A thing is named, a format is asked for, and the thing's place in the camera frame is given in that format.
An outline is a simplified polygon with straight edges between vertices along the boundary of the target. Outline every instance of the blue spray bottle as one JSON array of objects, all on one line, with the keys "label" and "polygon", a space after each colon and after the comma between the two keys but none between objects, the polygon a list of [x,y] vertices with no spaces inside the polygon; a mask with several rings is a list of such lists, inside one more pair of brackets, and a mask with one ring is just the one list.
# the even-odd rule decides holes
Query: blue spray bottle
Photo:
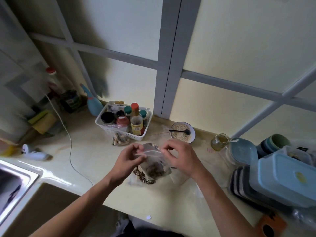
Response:
[{"label": "blue spray bottle", "polygon": [[84,92],[88,95],[88,108],[90,113],[93,116],[98,116],[100,114],[100,112],[103,109],[103,105],[101,104],[101,102],[95,98],[91,92],[88,90],[88,88],[86,88],[83,84],[80,84],[81,88],[84,90]]}]

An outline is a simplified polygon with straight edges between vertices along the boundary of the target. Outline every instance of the hand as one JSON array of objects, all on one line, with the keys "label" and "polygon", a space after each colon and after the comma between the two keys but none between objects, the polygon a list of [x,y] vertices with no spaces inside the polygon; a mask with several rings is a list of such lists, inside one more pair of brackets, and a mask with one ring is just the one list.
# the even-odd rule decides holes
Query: hand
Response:
[{"label": "hand", "polygon": [[113,184],[119,186],[132,173],[134,168],[146,159],[142,155],[135,159],[134,154],[144,150],[144,146],[138,143],[132,143],[118,156],[112,170],[107,174]]},{"label": "hand", "polygon": [[[169,150],[173,149],[178,151],[178,158],[169,152]],[[174,167],[178,168],[192,179],[196,179],[197,175],[206,170],[191,145],[187,142],[169,139],[163,144],[160,151]]]}]

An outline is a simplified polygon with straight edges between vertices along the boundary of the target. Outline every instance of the white cable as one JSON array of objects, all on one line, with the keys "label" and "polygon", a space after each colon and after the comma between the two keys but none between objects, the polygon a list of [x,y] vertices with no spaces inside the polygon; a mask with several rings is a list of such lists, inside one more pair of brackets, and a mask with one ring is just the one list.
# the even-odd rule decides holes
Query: white cable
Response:
[{"label": "white cable", "polygon": [[45,96],[46,96],[46,98],[48,99],[48,101],[49,101],[49,103],[51,104],[51,106],[52,106],[52,108],[54,109],[54,111],[56,112],[56,114],[58,115],[58,117],[59,117],[59,119],[60,119],[60,121],[61,121],[61,124],[63,125],[63,127],[65,128],[65,130],[66,130],[66,132],[67,132],[67,134],[68,134],[68,136],[69,136],[69,139],[70,139],[70,153],[69,153],[69,162],[70,162],[70,164],[71,164],[71,166],[72,166],[72,168],[79,174],[79,175],[81,175],[81,176],[83,176],[85,179],[87,179],[87,180],[89,180],[90,181],[90,183],[92,184],[92,186],[93,186],[93,183],[92,183],[92,181],[89,179],[89,178],[87,178],[87,177],[85,177],[83,174],[81,174],[79,171],[77,171],[76,170],[76,168],[73,166],[73,164],[72,164],[72,162],[71,162],[71,149],[72,149],[72,141],[71,141],[71,137],[70,137],[70,134],[69,134],[69,132],[68,132],[68,130],[67,130],[67,128],[65,127],[65,125],[64,125],[64,123],[63,123],[63,120],[61,119],[61,117],[60,117],[60,115],[58,114],[58,112],[56,111],[56,109],[55,109],[55,107],[54,107],[54,105],[53,105],[53,103],[51,102],[51,100],[49,99],[49,97],[45,94]]}]

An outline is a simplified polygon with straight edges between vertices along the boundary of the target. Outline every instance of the person's left hand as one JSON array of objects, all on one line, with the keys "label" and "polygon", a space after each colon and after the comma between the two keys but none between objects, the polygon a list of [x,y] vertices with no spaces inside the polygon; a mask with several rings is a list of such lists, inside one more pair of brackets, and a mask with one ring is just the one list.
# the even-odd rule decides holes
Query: person's left hand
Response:
[{"label": "person's left hand", "polygon": [[113,183],[119,186],[132,173],[134,168],[146,159],[145,155],[135,159],[134,154],[144,150],[144,146],[138,143],[132,143],[118,156],[112,170],[108,173]]}]

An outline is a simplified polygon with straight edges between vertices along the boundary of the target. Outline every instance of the kitchen counter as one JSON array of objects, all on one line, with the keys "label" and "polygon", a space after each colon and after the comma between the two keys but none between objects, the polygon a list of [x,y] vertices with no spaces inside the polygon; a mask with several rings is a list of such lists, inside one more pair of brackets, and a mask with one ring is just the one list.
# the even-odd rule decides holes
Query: kitchen counter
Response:
[{"label": "kitchen counter", "polygon": [[[89,180],[78,174],[70,164],[70,141],[65,131],[34,143],[36,147],[53,156],[50,160],[34,161],[21,156],[0,159],[39,173],[41,176],[38,183],[48,182],[82,195],[92,186],[90,181],[96,184],[111,170],[124,147],[112,146],[110,138],[95,124],[95,117],[88,111],[69,115],[65,122],[72,138],[73,166]],[[162,144],[170,138],[168,128],[172,123],[153,117],[148,132],[140,143]],[[229,178],[229,170],[221,157],[212,153],[209,142],[213,136],[211,133],[196,130],[192,147],[200,159],[211,164],[211,169],[214,170],[211,171],[212,174],[224,187]],[[125,181],[108,196],[104,205],[188,236],[220,236],[206,203],[202,202],[202,208],[196,207],[198,201],[192,197],[194,187],[192,180],[181,186],[175,185],[169,176],[151,186],[143,187],[131,186]],[[262,214],[228,194],[226,189],[224,191],[245,218],[255,225]]]}]

